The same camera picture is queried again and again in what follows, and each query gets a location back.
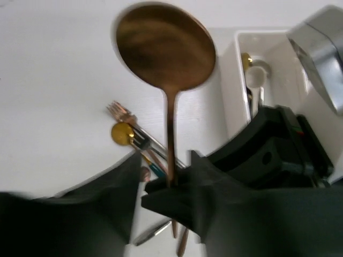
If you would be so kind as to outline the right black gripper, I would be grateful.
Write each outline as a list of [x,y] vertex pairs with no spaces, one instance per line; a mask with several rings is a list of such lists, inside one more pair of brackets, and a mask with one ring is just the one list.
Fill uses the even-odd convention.
[[305,187],[334,165],[304,115],[263,107],[225,145],[209,154],[218,169],[252,188]]

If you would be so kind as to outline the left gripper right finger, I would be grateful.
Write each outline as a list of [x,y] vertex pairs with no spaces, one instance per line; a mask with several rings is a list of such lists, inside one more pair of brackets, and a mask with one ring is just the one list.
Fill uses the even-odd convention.
[[141,205],[199,235],[208,256],[342,256],[342,188],[253,190],[196,152],[188,175]]

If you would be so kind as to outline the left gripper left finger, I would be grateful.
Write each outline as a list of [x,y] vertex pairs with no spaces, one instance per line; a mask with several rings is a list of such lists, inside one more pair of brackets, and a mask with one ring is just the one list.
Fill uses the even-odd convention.
[[140,167],[132,154],[58,197],[2,192],[1,256],[124,256]]

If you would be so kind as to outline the white ceramic spoon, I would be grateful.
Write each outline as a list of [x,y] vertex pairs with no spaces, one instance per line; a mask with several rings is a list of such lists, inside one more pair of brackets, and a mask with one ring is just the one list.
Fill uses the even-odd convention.
[[267,73],[260,66],[252,66],[245,71],[245,84],[252,93],[251,116],[255,116],[264,104],[264,86],[267,82]]

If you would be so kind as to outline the gold spoon green handle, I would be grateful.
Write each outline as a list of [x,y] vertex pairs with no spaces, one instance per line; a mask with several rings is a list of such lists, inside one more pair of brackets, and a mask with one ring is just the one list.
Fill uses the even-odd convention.
[[241,53],[241,62],[243,72],[246,72],[248,68],[252,67],[252,58],[247,52]]

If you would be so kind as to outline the copper round spoon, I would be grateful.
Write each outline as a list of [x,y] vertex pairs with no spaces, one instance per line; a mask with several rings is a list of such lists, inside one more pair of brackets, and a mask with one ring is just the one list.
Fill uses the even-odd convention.
[[135,76],[165,93],[167,186],[175,186],[177,95],[212,75],[217,58],[214,42],[194,16],[161,2],[141,2],[124,9],[113,23],[111,41]]

